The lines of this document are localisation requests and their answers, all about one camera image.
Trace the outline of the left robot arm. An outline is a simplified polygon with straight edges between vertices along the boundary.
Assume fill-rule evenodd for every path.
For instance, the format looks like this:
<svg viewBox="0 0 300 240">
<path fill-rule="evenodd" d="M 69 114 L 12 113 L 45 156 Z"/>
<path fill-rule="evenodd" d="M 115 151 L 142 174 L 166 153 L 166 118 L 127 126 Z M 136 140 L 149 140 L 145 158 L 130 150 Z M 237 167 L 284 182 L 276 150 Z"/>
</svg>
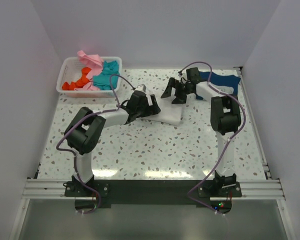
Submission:
<svg viewBox="0 0 300 240">
<path fill-rule="evenodd" d="M 82 107 L 65 130 L 63 141 L 69 149 L 59 151 L 74 155 L 73 181 L 77 182 L 76 191 L 82 196 L 89 196 L 94 190 L 91 152 L 97 146 L 103 129 L 113 126 L 128 125 L 138 118 L 158 115 L 161 109 L 154 94 L 135 90 L 128 100 L 116 109 L 93 112 Z"/>
</svg>

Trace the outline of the folded blue printed t-shirt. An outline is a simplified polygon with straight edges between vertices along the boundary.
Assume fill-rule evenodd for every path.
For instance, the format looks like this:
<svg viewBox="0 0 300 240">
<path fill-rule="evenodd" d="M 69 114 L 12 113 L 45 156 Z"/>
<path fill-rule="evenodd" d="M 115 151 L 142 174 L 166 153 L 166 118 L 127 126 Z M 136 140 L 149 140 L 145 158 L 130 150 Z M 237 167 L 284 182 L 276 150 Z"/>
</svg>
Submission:
<svg viewBox="0 0 300 240">
<path fill-rule="evenodd" d="M 235 75 L 219 75 L 212 73 L 210 77 L 210 83 L 216 88 L 230 95 L 238 95 L 238 86 L 240 78 Z"/>
</svg>

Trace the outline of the white plastic basket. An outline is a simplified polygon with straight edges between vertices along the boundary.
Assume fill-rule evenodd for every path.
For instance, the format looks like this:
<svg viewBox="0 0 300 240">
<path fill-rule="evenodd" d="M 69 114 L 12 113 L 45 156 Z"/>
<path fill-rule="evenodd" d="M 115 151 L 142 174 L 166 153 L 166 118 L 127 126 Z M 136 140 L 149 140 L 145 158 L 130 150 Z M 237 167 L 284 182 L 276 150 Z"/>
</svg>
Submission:
<svg viewBox="0 0 300 240">
<path fill-rule="evenodd" d="M 72 98 L 113 97 L 120 87 L 122 59 L 117 56 L 87 55 L 79 51 L 76 57 L 64 60 L 56 90 Z"/>
</svg>

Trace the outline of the teal t-shirt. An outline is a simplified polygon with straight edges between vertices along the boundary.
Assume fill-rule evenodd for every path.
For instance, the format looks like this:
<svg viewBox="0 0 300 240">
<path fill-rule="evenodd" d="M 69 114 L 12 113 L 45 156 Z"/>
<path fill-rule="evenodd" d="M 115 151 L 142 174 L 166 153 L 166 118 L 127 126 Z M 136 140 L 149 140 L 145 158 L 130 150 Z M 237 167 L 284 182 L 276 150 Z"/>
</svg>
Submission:
<svg viewBox="0 0 300 240">
<path fill-rule="evenodd" d="M 92 77 L 95 87 L 102 91 L 111 91 L 118 85 L 119 64 L 117 61 L 105 61 L 103 70 L 99 75 Z"/>
</svg>

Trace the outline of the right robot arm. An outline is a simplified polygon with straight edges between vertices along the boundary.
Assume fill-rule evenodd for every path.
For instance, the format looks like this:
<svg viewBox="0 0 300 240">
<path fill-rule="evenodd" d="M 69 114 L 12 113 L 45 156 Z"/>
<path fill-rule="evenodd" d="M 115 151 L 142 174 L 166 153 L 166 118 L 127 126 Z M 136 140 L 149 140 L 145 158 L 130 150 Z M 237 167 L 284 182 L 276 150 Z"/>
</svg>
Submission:
<svg viewBox="0 0 300 240">
<path fill-rule="evenodd" d="M 226 93 L 211 83 L 212 72 L 204 80 L 197 67 L 186 70 L 186 80 L 171 77 L 161 95 L 162 99 L 172 96 L 173 105 L 187 102 L 187 96 L 195 94 L 210 104 L 210 125 L 216 133 L 218 159 L 212 170 L 194 186 L 188 195 L 200 188 L 207 189 L 210 195 L 225 196 L 237 184 L 235 173 L 235 138 L 246 123 L 245 112 L 237 97 Z"/>
</svg>

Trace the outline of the pink t-shirt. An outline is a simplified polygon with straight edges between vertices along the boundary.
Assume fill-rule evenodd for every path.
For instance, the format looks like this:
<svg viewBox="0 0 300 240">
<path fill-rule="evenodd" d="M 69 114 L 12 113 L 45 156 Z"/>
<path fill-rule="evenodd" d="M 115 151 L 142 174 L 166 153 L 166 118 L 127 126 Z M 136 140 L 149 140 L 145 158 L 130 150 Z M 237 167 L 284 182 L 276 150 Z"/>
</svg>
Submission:
<svg viewBox="0 0 300 240">
<path fill-rule="evenodd" d="M 97 87 L 93 85 L 93 76 L 98 76 L 104 68 L 104 60 L 98 54 L 87 55 L 83 50 L 77 52 L 78 60 L 84 65 L 91 69 L 86 76 L 91 82 L 91 90 L 84 91 L 99 91 Z"/>
</svg>

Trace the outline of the white t-shirt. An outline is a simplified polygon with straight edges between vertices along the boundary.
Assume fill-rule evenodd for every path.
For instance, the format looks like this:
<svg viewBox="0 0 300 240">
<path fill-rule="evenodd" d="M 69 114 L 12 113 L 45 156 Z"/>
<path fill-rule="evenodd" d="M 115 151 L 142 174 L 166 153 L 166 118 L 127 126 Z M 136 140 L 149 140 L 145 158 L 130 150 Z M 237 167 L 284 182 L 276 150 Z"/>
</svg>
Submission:
<svg viewBox="0 0 300 240">
<path fill-rule="evenodd" d="M 172 104 L 171 98 L 164 98 L 158 101 L 160 113 L 154 115 L 152 119 L 173 126 L 178 126 L 181 122 L 183 104 Z"/>
</svg>

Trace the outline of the orange t-shirt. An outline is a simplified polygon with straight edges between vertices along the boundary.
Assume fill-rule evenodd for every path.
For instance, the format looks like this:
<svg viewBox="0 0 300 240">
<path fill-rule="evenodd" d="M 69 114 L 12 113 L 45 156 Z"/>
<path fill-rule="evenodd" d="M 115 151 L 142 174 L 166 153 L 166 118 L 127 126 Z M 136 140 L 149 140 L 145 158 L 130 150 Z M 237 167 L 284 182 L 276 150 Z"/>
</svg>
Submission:
<svg viewBox="0 0 300 240">
<path fill-rule="evenodd" d="M 71 83 L 65 82 L 61 89 L 64 91 L 90 91 L 92 82 L 87 78 L 88 73 L 91 71 L 89 67 L 81 69 L 81 77 L 77 81 Z"/>
</svg>

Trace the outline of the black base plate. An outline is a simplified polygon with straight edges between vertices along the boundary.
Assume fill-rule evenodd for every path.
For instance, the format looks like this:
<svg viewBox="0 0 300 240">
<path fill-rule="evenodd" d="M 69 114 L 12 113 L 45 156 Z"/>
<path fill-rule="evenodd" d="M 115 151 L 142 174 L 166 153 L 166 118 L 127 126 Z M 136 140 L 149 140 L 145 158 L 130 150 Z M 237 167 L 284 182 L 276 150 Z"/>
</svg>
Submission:
<svg viewBox="0 0 300 240">
<path fill-rule="evenodd" d="M 232 199 L 242 197 L 241 186 L 218 187 L 213 180 L 102 180 L 85 185 L 73 178 L 63 183 L 64 195 L 75 198 L 77 210 L 112 205 L 196 205 L 230 210 Z"/>
</svg>

